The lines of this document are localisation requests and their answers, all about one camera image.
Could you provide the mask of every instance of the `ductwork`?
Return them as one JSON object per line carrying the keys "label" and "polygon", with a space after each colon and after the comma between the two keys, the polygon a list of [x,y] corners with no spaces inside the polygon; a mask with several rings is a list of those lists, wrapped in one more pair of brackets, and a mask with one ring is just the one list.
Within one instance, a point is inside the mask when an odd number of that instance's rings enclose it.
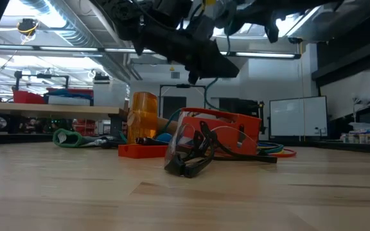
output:
{"label": "ductwork", "polygon": [[[47,14],[54,9],[67,21],[63,29],[68,31],[58,31],[64,40],[68,41],[73,46],[78,47],[102,47],[102,44],[88,30],[85,24],[76,16],[74,11],[63,0],[20,0],[27,6],[30,6],[40,12],[41,15]],[[104,54],[102,57],[92,57],[93,60],[99,62],[103,68],[113,77],[129,84],[130,71],[128,67],[124,67],[115,58],[109,54]]]}

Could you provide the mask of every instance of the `red cable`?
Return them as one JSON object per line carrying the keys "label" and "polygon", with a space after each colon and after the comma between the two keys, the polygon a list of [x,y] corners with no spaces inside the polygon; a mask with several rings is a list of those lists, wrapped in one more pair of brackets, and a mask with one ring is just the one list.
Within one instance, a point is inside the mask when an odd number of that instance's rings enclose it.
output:
{"label": "red cable", "polygon": [[294,151],[294,150],[290,150],[290,149],[288,149],[288,148],[284,148],[283,149],[284,151],[290,151],[290,153],[288,153],[288,154],[277,154],[277,153],[269,153],[269,155],[271,156],[271,157],[281,157],[281,158],[284,158],[284,157],[294,157],[294,156],[296,156],[296,151]]}

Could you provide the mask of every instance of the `wooden table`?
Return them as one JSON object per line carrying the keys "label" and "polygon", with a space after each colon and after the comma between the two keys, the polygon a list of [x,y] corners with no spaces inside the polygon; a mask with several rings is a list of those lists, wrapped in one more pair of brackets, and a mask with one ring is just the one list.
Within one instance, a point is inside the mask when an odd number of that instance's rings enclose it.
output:
{"label": "wooden table", "polygon": [[294,149],[187,179],[162,158],[0,145],[0,230],[370,230],[370,153]]}
{"label": "wooden table", "polygon": [[0,114],[10,115],[9,133],[16,133],[18,117],[64,118],[64,119],[110,119],[110,132],[119,137],[121,122],[127,119],[127,113],[116,107],[89,107],[69,105],[41,105],[26,103],[0,103]]}
{"label": "wooden table", "polygon": [[0,103],[0,114],[24,117],[57,117],[100,120],[109,119],[109,115],[125,114],[125,111],[116,107]]}

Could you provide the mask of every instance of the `ceiling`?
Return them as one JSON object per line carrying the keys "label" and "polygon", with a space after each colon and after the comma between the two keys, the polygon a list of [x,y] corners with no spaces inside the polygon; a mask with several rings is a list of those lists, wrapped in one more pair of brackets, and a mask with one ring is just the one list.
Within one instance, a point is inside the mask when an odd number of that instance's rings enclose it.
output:
{"label": "ceiling", "polygon": [[[36,9],[26,6],[24,2],[44,1],[51,3],[52,12],[41,14]],[[200,0],[194,0],[193,7]],[[292,32],[292,28],[303,20],[305,15],[289,15],[285,21],[278,20],[279,41],[270,44],[262,26],[246,24],[238,33],[231,37],[232,51],[264,51],[271,53],[296,53],[297,45],[288,42],[287,35],[306,37],[310,40],[318,38],[332,38],[341,31],[355,26],[364,17],[369,16],[365,0],[347,0],[338,9],[337,13],[330,13],[328,7],[310,10],[311,17]],[[131,47],[129,42],[121,41],[112,29],[106,18],[92,8],[89,0],[11,0],[3,18],[0,21],[0,44],[22,44],[26,36],[17,31],[17,23],[23,18],[38,19],[39,28],[35,36],[26,40],[26,45],[38,46],[75,46],[70,42],[69,33],[77,31],[87,38],[82,46],[103,47]],[[358,20],[348,20],[348,15],[357,15]],[[223,30],[216,29],[213,39],[216,39],[220,50],[227,49],[227,39]],[[241,67],[246,58],[230,58],[234,64]],[[104,54],[101,57],[92,57],[83,53],[47,52],[47,51],[5,51],[0,50],[0,93],[11,93],[11,85],[15,83],[13,73],[22,70],[26,73],[53,73],[70,75],[71,85],[86,87],[92,85],[93,72],[101,72],[113,77],[116,81],[130,83],[132,81],[167,81],[184,83],[188,79],[188,72],[181,65],[174,65],[174,69],[181,73],[180,79],[171,79],[170,64],[166,63],[161,55],[124,55],[121,53]],[[62,78],[52,78],[49,82],[24,78],[21,88],[42,94],[50,84],[64,84]]]}

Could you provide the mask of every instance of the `red plastic box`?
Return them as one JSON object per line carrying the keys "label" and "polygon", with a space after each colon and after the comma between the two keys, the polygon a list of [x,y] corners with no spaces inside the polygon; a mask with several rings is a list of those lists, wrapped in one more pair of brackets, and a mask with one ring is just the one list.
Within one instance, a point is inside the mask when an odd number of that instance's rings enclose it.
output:
{"label": "red plastic box", "polygon": [[33,104],[45,104],[44,98],[40,95],[26,92],[23,90],[15,90],[13,92],[14,103],[33,103]]}
{"label": "red plastic box", "polygon": [[128,158],[155,158],[165,157],[168,145],[144,146],[128,144],[118,146],[118,156]]}

